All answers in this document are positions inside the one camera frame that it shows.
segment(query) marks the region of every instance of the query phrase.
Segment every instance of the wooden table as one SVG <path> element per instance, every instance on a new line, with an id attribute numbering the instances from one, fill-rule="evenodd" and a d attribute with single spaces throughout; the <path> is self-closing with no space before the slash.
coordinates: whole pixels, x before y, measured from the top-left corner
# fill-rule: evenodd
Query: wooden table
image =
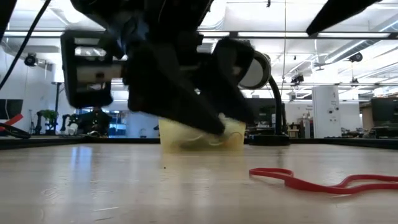
<path id="1" fill-rule="evenodd" d="M 330 145 L 246 146 L 241 154 L 162 154 L 159 145 L 87 144 L 0 151 L 2 223 L 397 223 L 398 192 L 301 192 L 250 178 L 292 169 L 335 184 L 398 175 L 398 152 Z"/>

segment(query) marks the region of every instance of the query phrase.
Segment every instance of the ceiling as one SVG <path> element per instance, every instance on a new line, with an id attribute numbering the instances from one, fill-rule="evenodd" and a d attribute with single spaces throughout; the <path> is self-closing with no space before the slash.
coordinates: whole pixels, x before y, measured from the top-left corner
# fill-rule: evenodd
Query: ceiling
<path id="1" fill-rule="evenodd" d="M 325 2 L 325 0 L 286 0 L 286 2 L 272 0 L 271 6 L 267 7 L 266 0 L 215 0 L 200 30 L 303 32 Z M 27 30 L 42 3 L 42 0 L 18 0 L 8 27 L 9 31 Z M 342 32 L 395 32 L 394 26 L 391 26 L 389 30 L 385 28 L 398 21 L 397 9 L 398 0 L 383 0 L 326 31 L 339 32 L 335 36 L 344 35 Z M 76 12 L 69 0 L 53 0 L 36 30 L 62 31 L 66 28 L 102 29 L 95 22 Z M 282 83 L 284 78 L 289 83 L 291 76 L 298 73 L 304 75 L 305 82 L 309 83 L 348 83 L 352 77 L 358 78 L 360 83 L 390 83 L 398 78 L 398 67 L 395 64 L 398 62 L 398 40 L 375 41 L 372 45 L 365 42 L 366 48 L 361 47 L 364 45 L 364 40 L 284 40 L 282 36 L 280 39 L 250 39 L 250 41 L 256 50 L 271 57 L 272 74 L 279 83 Z M 5 38 L 4 42 L 9 46 L 7 50 L 13 51 L 21 44 L 22 38 Z M 203 50 L 211 50 L 214 42 L 216 40 L 206 40 Z M 41 59 L 60 64 L 59 49 L 60 42 L 57 37 L 32 38 L 25 53 L 35 52 Z M 331 65 L 322 66 L 324 69 L 322 71 L 318 71 L 319 68 L 314 66 L 317 62 L 323 63 L 325 58 L 341 55 L 347 49 L 348 53 L 360 50 L 363 60 L 359 63 L 340 60 Z M 304 86 L 302 88 L 301 92 L 310 93 L 310 88 Z M 375 88 L 357 87 L 352 92 L 363 94 Z M 341 87 L 341 92 L 345 93 L 346 90 L 347 87 Z"/>

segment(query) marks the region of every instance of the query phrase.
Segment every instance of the ceiling pipe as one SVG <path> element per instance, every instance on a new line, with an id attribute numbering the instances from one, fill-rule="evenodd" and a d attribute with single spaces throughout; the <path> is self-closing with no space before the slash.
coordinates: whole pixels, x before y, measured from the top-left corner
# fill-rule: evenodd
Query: ceiling pipe
<path id="1" fill-rule="evenodd" d="M 379 24 L 372 30 L 371 32 L 397 32 L 398 31 L 398 14 L 391 17 L 387 21 Z M 340 47 L 338 50 L 328 54 L 325 58 L 323 58 L 323 63 L 319 63 L 319 65 L 329 65 L 331 63 L 339 62 L 340 60 L 346 59 L 361 50 L 364 50 L 376 43 L 380 42 L 380 40 L 353 40 L 350 43 Z"/>

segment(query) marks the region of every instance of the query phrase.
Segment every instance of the red rubber band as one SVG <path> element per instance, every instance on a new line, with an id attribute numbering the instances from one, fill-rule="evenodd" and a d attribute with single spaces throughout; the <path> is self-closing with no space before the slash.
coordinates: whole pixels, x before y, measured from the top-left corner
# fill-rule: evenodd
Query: red rubber band
<path id="1" fill-rule="evenodd" d="M 285 181 L 285 186 L 312 192 L 325 192 L 329 194 L 349 195 L 356 194 L 365 190 L 398 190 L 398 177 L 386 175 L 350 175 L 341 183 L 332 186 L 323 186 L 309 183 L 294 177 L 294 173 L 288 169 L 280 168 L 256 168 L 249 171 L 250 175 L 258 175 L 263 177 L 272 177 Z M 354 187 L 347 187 L 347 185 L 355 180 L 381 180 L 392 183 L 385 184 L 363 184 Z"/>
<path id="2" fill-rule="evenodd" d="M 22 114 L 16 115 L 15 117 L 9 119 L 8 121 L 4 122 L 4 124 L 8 124 L 8 125 L 13 125 L 15 123 L 17 123 L 18 121 L 20 121 L 23 117 Z M 0 131 L 3 131 L 5 128 L 4 127 L 0 127 Z"/>

